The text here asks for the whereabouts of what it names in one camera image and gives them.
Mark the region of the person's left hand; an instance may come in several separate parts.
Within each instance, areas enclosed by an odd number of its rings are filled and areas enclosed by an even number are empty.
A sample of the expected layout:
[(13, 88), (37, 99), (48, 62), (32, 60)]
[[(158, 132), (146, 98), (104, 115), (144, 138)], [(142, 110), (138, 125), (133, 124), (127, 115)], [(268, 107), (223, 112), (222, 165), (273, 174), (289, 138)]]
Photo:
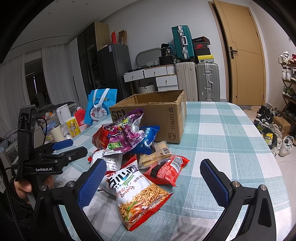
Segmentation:
[[(32, 192), (32, 185), (30, 182), (23, 180), (23, 181), (14, 181), (15, 190), (17, 195), (20, 197), (20, 199), (27, 202), (27, 204), (30, 204), (30, 201), (27, 197), (28, 193)], [(46, 178), (44, 181), (44, 185), (47, 185), (50, 189), (54, 188), (54, 176), (50, 175)]]

